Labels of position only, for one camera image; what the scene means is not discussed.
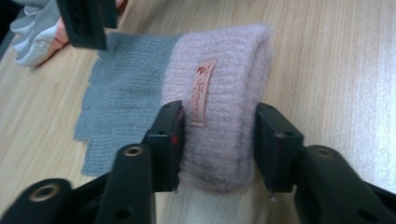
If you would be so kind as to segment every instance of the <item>pink knitted fabric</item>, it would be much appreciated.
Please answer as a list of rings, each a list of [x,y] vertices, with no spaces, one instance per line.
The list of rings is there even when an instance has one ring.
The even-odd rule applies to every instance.
[[[272,60],[268,27],[253,24],[183,35],[165,72],[162,103],[182,100],[186,145],[182,181],[214,191],[240,189],[254,176],[252,131]],[[215,60],[209,80],[205,127],[191,126],[193,76]]]

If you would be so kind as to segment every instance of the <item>folded fabric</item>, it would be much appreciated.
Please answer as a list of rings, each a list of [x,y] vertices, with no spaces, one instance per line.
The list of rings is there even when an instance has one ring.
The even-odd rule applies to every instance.
[[[10,30],[19,37],[12,43],[18,52],[15,62],[37,66],[69,41],[56,0],[19,0],[26,17],[16,19]]]
[[[120,147],[142,140],[161,105],[182,100],[181,181],[214,191],[248,185],[254,176],[254,111],[272,59],[269,36],[260,24],[167,37],[110,34],[76,127],[76,139],[89,143],[82,173],[109,171]],[[205,124],[194,126],[194,75],[203,73],[207,61],[214,66],[203,101]]]

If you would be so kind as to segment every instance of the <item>rolled fabric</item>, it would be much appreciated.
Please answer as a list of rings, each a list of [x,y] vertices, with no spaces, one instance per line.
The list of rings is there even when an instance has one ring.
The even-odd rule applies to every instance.
[[[269,37],[261,24],[168,37],[109,35],[76,128],[76,139],[89,142],[83,174],[109,171],[116,151],[141,141],[161,105],[181,100],[186,111],[181,181],[214,191],[250,184],[254,112],[272,59]],[[194,75],[204,71],[205,62],[213,63],[203,101],[205,124],[194,126]]]

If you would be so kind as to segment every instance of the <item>metal screw hole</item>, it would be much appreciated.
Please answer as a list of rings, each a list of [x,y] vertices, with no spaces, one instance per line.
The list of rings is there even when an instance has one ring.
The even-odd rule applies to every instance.
[[[125,156],[138,156],[143,153],[143,149],[140,147],[130,147],[125,149],[124,155]]]
[[[29,195],[29,200],[34,203],[46,201],[55,196],[61,187],[56,184],[47,184],[42,186]]]

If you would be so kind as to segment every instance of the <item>wooden table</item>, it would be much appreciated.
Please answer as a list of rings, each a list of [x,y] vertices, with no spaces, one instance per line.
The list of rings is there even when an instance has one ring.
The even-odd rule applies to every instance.
[[[124,33],[174,35],[263,22],[275,59],[263,101],[305,144],[339,150],[366,181],[396,192],[396,2],[394,0],[130,0]],[[44,65],[0,63],[0,213],[50,177],[74,187],[86,145],[74,127],[96,52],[67,46]],[[268,200],[262,179],[213,195],[180,186],[158,193],[158,223],[299,223],[292,194]]]

